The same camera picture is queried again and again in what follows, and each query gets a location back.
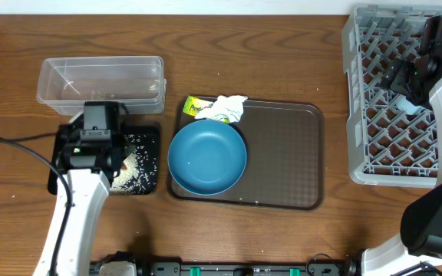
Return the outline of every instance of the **black tray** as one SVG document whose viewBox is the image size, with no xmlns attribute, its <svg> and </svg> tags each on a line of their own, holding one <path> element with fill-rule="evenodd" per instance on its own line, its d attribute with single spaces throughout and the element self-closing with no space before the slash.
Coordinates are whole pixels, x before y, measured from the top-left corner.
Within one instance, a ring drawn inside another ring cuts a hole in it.
<svg viewBox="0 0 442 276">
<path fill-rule="evenodd" d="M 199 97 L 215 101 L 213 97 Z M 176 114 L 175 133 L 194 121 Z M 313 210 L 324 198 L 324 118 L 306 103 L 276 103 L 247 100 L 245 113 L 231 125 L 242 135 L 248 162 L 242 178 L 218 195 L 186 191 L 168 174 L 167 188 L 177 199 Z"/>
<path fill-rule="evenodd" d="M 122 126 L 122 133 L 135 145 L 135 158 L 140 173 L 130 181 L 117 185 L 112 184 L 110 195 L 149 195 L 156 191 L 158 179 L 158 155 L 160 151 L 160 131 L 156 126 Z M 61 131 L 56 133 L 52 164 L 58 157 L 58 153 L 64 146 L 65 141 L 61 138 Z M 47 190 L 52 195 L 57 195 L 57 176 L 50 171 Z"/>
</svg>

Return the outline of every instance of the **gray dish rack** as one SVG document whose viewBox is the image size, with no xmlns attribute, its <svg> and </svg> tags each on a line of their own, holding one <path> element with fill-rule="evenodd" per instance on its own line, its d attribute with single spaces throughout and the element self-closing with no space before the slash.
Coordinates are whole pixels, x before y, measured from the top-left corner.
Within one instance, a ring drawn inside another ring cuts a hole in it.
<svg viewBox="0 0 442 276">
<path fill-rule="evenodd" d="M 380 88 L 395 58 L 413 61 L 425 21 L 442 8 L 361 5 L 342 30 L 348 76 L 349 174 L 358 184 L 433 188 L 438 171 L 437 128 L 432 111 L 407 115 L 400 96 Z"/>
</svg>

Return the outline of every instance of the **wooden table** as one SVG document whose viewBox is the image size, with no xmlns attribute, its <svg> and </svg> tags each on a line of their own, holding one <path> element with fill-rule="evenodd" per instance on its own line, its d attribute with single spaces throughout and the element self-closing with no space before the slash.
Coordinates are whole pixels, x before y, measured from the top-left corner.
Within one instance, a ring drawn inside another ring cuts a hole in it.
<svg viewBox="0 0 442 276">
<path fill-rule="evenodd" d="M 167 105 L 157 191 L 111 196 L 92 259 L 117 250 L 146 259 L 305 262 L 324 252 L 343 259 L 398 232 L 404 208 L 425 189 L 360 186 L 348 176 L 341 30 L 347 16 L 0 15 L 0 135 L 55 131 L 60 117 L 35 99 L 46 58 L 159 55 Z M 174 111 L 188 94 L 245 94 L 311 103 L 325 115 L 325 201 L 314 212 L 179 201 L 166 190 Z M 52 138 L 26 145 L 50 158 Z M 55 197 L 48 169 L 0 145 L 0 274 L 30 274 L 48 232 Z"/>
</svg>

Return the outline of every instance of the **black cable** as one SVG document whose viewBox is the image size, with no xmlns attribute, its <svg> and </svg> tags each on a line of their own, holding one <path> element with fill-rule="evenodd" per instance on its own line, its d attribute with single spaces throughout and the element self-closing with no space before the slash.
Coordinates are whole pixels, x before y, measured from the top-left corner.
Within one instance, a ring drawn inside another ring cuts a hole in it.
<svg viewBox="0 0 442 276">
<path fill-rule="evenodd" d="M 19 138 L 19 140 L 25 141 L 25 140 L 28 140 L 28 138 L 37 139 L 35 137 L 36 136 Z M 35 151 L 16 143 L 14 140 L 8 140 L 8 139 L 2 138 L 2 137 L 0 137 L 0 143 L 4 143 L 6 145 L 13 146 L 19 150 L 23 150 L 24 152 L 26 152 L 26 153 L 30 154 L 31 156 L 35 157 L 36 159 L 40 160 L 46 166 L 48 166 L 51 169 L 51 171 L 54 172 L 58 176 L 59 180 L 61 180 L 61 182 L 62 182 L 62 185 L 63 185 L 64 190 L 66 192 L 66 199 L 67 200 L 66 200 L 66 209 L 64 210 L 64 217 L 63 217 L 62 223 L 61 223 L 61 228 L 59 229 L 58 238 L 55 242 L 54 252 L 52 252 L 50 275 L 55 276 L 55 275 L 57 275 L 56 264 L 57 264 L 58 255 L 59 255 L 59 248 L 61 247 L 62 237 L 64 236 L 64 230 L 66 229 L 66 224 L 68 223 L 69 212 L 71 211 L 71 206 L 73 205 L 73 203 L 72 203 L 73 198 L 72 198 L 71 190 L 69 189 L 68 182 L 66 182 L 66 179 L 64 179 L 64 177 L 59 173 L 58 169 L 54 165 L 52 165 L 43 156 L 36 153 Z"/>
<path fill-rule="evenodd" d="M 55 133 L 43 133 L 43 134 L 38 134 L 38 135 L 34 135 L 34 136 L 20 137 L 20 138 L 14 138 L 14 139 L 6 139 L 6 138 L 1 138 L 1 137 L 0 138 L 10 141 L 10 142 L 24 142 L 24 141 L 41 139 L 41 138 L 45 138 L 45 137 L 49 137 L 49 136 L 55 136 Z"/>
<path fill-rule="evenodd" d="M 338 269 L 338 274 L 339 274 L 339 275 L 341 274 L 341 268 L 340 268 L 339 266 L 337 266 L 337 264 L 335 263 L 335 261 L 334 261 L 334 259 L 333 259 L 332 257 L 328 256 L 328 255 L 325 254 L 325 253 L 318 253 L 318 254 L 313 255 L 313 257 L 311 257 L 311 258 L 306 262 L 306 266 L 305 266 L 305 268 L 306 268 L 306 273 L 307 273 L 309 276 L 314 276 L 314 275 L 313 275 L 313 272 L 311 272 L 311 271 L 308 269 L 309 266 L 310 266 L 310 264 L 311 264 L 313 261 L 315 261 L 317 257 L 320 257 L 320 256 L 324 256 L 324 257 L 329 258 L 330 261 L 334 264 L 334 266 Z"/>
<path fill-rule="evenodd" d="M 126 120 L 124 120 L 127 124 L 131 125 L 131 118 L 130 118 L 130 113 L 129 110 L 126 107 L 125 103 L 119 103 L 119 106 L 124 110 L 125 114 L 126 114 Z"/>
</svg>

